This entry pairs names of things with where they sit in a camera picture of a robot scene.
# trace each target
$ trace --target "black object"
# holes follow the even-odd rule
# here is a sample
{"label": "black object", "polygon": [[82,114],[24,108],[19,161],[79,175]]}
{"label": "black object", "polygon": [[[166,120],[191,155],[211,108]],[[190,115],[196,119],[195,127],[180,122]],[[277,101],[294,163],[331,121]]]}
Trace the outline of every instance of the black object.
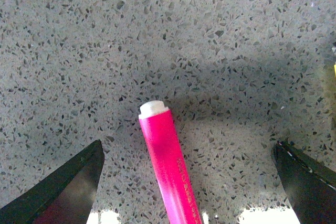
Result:
{"label": "black object", "polygon": [[32,189],[0,210],[0,223],[86,224],[104,164],[94,141]]}
{"label": "black object", "polygon": [[283,188],[301,224],[336,223],[336,173],[287,142],[273,158]]}

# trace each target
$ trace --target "speckled countertop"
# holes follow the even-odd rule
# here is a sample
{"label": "speckled countertop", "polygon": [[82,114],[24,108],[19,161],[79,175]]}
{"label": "speckled countertop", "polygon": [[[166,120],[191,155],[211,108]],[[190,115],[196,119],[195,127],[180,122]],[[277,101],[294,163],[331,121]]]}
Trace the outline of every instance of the speckled countertop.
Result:
{"label": "speckled countertop", "polygon": [[168,223],[138,123],[155,99],[213,223],[287,207],[277,140],[336,170],[335,3],[0,0],[0,207],[101,139],[92,211]]}

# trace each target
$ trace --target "black speck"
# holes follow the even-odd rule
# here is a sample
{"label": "black speck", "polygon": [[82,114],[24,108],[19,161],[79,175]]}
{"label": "black speck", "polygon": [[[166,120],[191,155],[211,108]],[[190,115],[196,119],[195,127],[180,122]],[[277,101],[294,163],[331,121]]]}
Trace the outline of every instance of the black speck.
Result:
{"label": "black speck", "polygon": [[220,38],[223,35],[224,31],[218,30],[215,34]]}
{"label": "black speck", "polygon": [[119,1],[118,3],[117,3],[117,9],[118,10],[120,10],[123,6],[125,5],[125,2],[124,1]]}

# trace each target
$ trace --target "gray speckled surface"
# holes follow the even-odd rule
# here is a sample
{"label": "gray speckled surface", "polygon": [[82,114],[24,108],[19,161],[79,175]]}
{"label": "gray speckled surface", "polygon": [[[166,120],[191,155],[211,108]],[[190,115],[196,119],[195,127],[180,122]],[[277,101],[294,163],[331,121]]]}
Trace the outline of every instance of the gray speckled surface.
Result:
{"label": "gray speckled surface", "polygon": [[0,0],[0,207],[101,139],[93,211],[168,223],[138,123],[154,99],[211,220],[286,207],[276,140],[336,170],[335,2]]}

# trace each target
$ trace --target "pink highlighter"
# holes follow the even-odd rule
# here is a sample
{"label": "pink highlighter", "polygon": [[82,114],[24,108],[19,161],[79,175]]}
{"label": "pink highlighter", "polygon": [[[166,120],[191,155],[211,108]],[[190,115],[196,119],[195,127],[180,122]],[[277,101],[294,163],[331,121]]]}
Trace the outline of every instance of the pink highlighter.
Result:
{"label": "pink highlighter", "polygon": [[162,101],[140,107],[139,121],[170,224],[202,224],[171,111]]}

